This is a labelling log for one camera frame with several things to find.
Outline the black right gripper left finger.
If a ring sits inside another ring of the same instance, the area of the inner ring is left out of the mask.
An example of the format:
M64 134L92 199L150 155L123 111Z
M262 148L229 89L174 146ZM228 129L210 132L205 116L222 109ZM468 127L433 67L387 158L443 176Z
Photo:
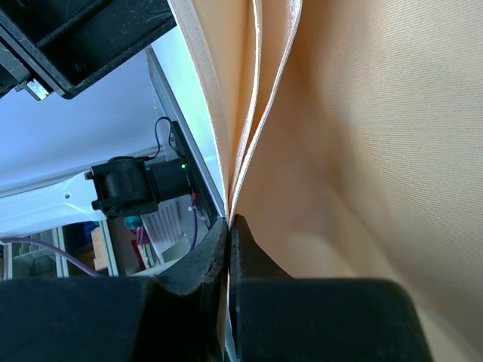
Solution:
M221 361L225 219L155 277L24 278L1 284L3 361Z

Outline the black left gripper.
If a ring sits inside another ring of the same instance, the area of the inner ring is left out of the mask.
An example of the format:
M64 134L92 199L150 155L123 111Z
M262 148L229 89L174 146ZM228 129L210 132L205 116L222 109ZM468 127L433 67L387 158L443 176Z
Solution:
M1 95L70 100L176 25L167 1L3 1Z

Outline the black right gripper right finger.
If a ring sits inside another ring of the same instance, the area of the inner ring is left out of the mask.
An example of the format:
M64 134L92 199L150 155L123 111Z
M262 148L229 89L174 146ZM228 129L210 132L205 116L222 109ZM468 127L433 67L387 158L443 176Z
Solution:
M381 278L293 278L236 216L229 315L240 361L431 361L414 304Z

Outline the peach cloth napkin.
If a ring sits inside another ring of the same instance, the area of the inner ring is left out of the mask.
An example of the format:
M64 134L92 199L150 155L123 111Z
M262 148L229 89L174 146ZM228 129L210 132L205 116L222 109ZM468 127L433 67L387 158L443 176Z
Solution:
M482 3L172 1L224 210L299 278L379 277L482 359Z

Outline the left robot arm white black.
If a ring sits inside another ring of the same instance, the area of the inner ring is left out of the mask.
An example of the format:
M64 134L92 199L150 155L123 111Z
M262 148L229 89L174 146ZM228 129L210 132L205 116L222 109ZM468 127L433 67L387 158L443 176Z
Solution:
M166 1L3 1L1 92L77 97L175 27ZM155 203L143 161L124 157L1 199L1 235L138 213Z

